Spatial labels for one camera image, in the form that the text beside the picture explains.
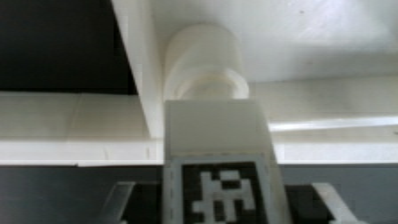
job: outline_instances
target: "white ceiling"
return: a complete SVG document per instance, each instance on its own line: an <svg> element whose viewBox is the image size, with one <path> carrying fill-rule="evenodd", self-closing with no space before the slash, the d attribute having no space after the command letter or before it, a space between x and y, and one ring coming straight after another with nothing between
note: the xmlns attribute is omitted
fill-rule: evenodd
<svg viewBox="0 0 398 224"><path fill-rule="evenodd" d="M151 0L160 47L220 24L242 42L251 82L398 74L396 0Z"/></svg>

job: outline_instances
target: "black panel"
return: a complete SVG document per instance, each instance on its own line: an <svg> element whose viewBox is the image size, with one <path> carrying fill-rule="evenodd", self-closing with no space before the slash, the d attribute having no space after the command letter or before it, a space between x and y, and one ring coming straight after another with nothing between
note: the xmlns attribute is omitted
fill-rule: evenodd
<svg viewBox="0 0 398 224"><path fill-rule="evenodd" d="M110 0L0 0L0 90L137 94Z"/></svg>
<svg viewBox="0 0 398 224"><path fill-rule="evenodd" d="M162 185L139 183L123 214L128 223L162 223Z"/></svg>
<svg viewBox="0 0 398 224"><path fill-rule="evenodd" d="M222 180L222 171L238 171L238 179ZM204 212L197 213L192 211L194 202L203 203L203 205L208 204L203 195L203 173L210 173L211 182L220 182L220 192L215 192L215 194L224 194L229 190L240 190L242 180L249 181L249 186L252 189L254 209L247 210L243 208L243 198L235 200L233 206L236 211L236 222L226 222L226 202L222 200L215 200L213 203L210 203L213 204L215 221L226 222L226 224L266 224L263 193L259 187L258 170L252 162L183 165L183 223L194 224L204 222Z"/></svg>
<svg viewBox="0 0 398 224"><path fill-rule="evenodd" d="M293 224L329 224L330 211L311 185L286 186Z"/></svg>

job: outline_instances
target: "gray floor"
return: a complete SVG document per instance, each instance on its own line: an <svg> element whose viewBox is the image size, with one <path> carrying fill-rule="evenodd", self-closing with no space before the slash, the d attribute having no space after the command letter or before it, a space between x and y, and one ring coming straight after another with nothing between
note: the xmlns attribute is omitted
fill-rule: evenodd
<svg viewBox="0 0 398 224"><path fill-rule="evenodd" d="M0 223L92 224L115 181L156 181L160 169L0 168ZM286 184L330 182L359 218L398 223L398 166L288 166Z"/></svg>

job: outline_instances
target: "white wall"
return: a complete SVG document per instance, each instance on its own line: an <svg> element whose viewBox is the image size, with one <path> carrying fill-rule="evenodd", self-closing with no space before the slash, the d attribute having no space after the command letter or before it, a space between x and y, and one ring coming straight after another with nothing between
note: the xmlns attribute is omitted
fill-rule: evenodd
<svg viewBox="0 0 398 224"><path fill-rule="evenodd" d="M281 163L398 162L398 77L252 83Z"/></svg>
<svg viewBox="0 0 398 224"><path fill-rule="evenodd" d="M137 96L0 93L0 165L162 162Z"/></svg>
<svg viewBox="0 0 398 224"><path fill-rule="evenodd" d="M192 24L240 39L249 81L398 74L396 0L151 0L160 48Z"/></svg>

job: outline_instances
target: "white cylinder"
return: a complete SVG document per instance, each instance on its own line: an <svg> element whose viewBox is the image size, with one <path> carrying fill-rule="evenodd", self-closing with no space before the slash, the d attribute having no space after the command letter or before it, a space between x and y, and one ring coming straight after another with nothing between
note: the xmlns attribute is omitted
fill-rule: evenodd
<svg viewBox="0 0 398 224"><path fill-rule="evenodd" d="M243 99L238 41L211 24L190 26L176 34L165 54L165 99Z"/></svg>

